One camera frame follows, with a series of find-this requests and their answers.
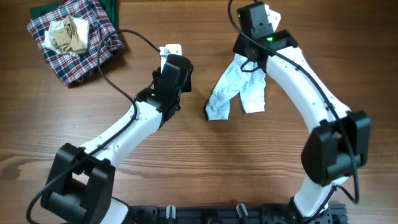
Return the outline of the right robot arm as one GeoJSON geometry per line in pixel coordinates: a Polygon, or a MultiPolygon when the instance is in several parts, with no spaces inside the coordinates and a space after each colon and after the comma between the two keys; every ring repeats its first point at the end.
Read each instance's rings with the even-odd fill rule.
{"type": "Polygon", "coordinates": [[[274,79],[302,115],[309,137],[301,154],[306,173],[288,203],[236,207],[238,223],[346,223],[346,208],[332,203],[335,192],[353,180],[359,202],[358,169],[368,160],[370,117],[353,112],[322,83],[307,63],[298,42],[277,30],[278,18],[261,1],[241,7],[232,19],[238,31],[234,52],[257,64],[274,79]]]}

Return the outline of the red blue plaid garment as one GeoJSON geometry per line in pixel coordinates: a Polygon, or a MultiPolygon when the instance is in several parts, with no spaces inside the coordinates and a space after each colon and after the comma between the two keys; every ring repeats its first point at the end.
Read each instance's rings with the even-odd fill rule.
{"type": "Polygon", "coordinates": [[[65,86],[83,83],[98,68],[97,63],[105,63],[117,50],[124,48],[105,10],[98,0],[69,0],[54,10],[32,19],[27,30],[32,35],[47,64],[65,86]],[[88,22],[88,49],[83,54],[61,53],[47,47],[50,26],[67,16],[88,22]]]}

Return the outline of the light blue striped baby pants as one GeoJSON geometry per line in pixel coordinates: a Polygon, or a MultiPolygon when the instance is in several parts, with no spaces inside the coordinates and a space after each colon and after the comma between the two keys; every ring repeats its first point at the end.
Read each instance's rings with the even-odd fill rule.
{"type": "Polygon", "coordinates": [[[208,120],[227,120],[230,100],[240,96],[245,113],[265,111],[266,74],[246,57],[236,54],[218,80],[205,107],[208,120]]]}

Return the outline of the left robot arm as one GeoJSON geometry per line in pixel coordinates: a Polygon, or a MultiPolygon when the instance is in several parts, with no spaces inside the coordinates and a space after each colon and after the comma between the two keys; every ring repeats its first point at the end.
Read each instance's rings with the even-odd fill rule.
{"type": "Polygon", "coordinates": [[[117,123],[80,147],[66,143],[57,151],[40,199],[42,208],[68,223],[133,222],[130,206],[112,196],[116,169],[180,109],[193,65],[171,54],[159,72],[117,123]]]}

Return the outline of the beige crumpled garment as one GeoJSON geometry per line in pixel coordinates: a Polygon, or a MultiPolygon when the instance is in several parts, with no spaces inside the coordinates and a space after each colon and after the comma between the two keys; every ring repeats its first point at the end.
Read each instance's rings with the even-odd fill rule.
{"type": "Polygon", "coordinates": [[[62,21],[62,27],[53,31],[54,41],[62,53],[83,54],[87,50],[89,22],[67,16],[62,21]]]}

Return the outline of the dark green garment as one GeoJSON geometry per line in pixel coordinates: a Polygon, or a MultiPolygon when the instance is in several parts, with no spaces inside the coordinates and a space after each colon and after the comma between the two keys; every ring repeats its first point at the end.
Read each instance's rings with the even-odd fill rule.
{"type": "MultiPolygon", "coordinates": [[[[37,19],[44,14],[55,10],[61,6],[65,1],[54,2],[43,6],[37,6],[30,8],[31,19],[37,19]]],[[[99,0],[101,7],[105,10],[109,20],[115,27],[119,29],[119,1],[118,0],[99,0]]]]}

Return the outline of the white crumpled garment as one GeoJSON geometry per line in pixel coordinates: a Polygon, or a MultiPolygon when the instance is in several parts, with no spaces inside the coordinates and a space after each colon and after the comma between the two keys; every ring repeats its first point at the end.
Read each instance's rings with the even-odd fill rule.
{"type": "Polygon", "coordinates": [[[87,20],[67,16],[62,21],[52,21],[44,32],[46,49],[56,54],[68,54],[77,57],[88,50],[90,23],[87,20]]]}

